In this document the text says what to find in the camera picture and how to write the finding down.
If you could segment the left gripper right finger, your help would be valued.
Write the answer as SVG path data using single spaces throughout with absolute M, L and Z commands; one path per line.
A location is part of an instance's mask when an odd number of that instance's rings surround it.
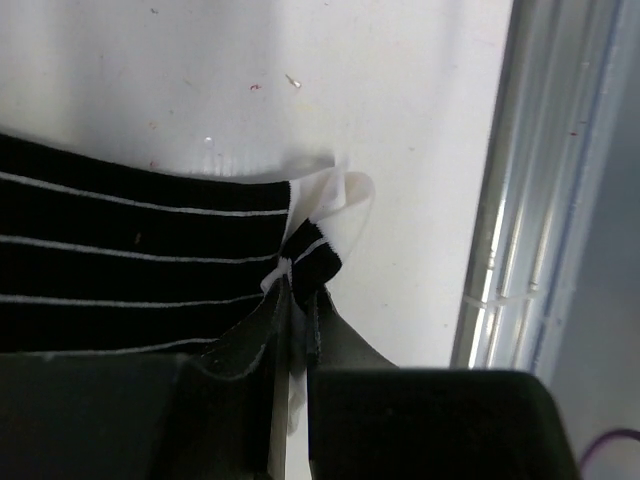
M 519 371 L 391 363 L 309 304 L 309 462 L 316 479 L 576 479 L 556 405 Z

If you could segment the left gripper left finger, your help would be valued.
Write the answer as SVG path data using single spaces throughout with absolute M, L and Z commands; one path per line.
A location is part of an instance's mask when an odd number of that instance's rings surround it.
M 291 304 L 288 281 L 277 280 L 185 365 L 169 415 L 170 478 L 284 478 Z

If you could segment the black white striped sock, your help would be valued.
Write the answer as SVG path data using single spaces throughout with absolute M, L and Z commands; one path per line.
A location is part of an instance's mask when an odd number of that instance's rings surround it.
M 358 241 L 372 179 L 329 164 L 235 183 L 1 138 L 1 350 L 189 353 L 281 278 L 304 304 Z

